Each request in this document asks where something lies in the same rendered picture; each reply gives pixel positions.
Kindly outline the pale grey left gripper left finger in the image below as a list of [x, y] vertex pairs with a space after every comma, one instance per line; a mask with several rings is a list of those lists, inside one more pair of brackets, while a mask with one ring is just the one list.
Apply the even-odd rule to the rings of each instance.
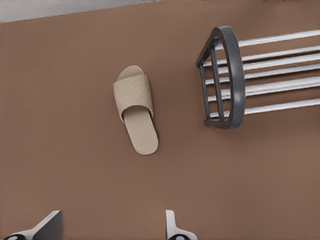
[[3, 240], [60, 240], [63, 234], [63, 213], [54, 210], [35, 227], [13, 233]]

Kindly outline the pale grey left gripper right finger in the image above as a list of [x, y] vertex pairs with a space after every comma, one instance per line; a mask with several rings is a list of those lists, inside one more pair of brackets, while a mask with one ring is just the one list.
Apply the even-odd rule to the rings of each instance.
[[165, 210], [166, 240], [198, 240], [197, 236], [177, 227], [173, 210]]

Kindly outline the grey shoe rack silver rods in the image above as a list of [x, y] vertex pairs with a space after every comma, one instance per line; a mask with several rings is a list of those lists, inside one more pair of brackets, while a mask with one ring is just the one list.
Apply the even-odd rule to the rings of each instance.
[[246, 108], [246, 97], [320, 87], [320, 75], [245, 86], [245, 81], [320, 70], [320, 45], [242, 56], [240, 48], [320, 36], [320, 29], [238, 41], [228, 26], [213, 28], [197, 60], [207, 127], [235, 129], [245, 115], [320, 106], [320, 98]]

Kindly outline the beige slipper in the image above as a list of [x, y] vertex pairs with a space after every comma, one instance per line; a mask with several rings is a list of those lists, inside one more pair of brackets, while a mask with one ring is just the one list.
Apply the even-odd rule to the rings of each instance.
[[113, 84], [113, 96], [135, 151], [153, 154], [159, 140], [153, 124], [154, 110], [147, 75], [137, 65], [125, 68]]

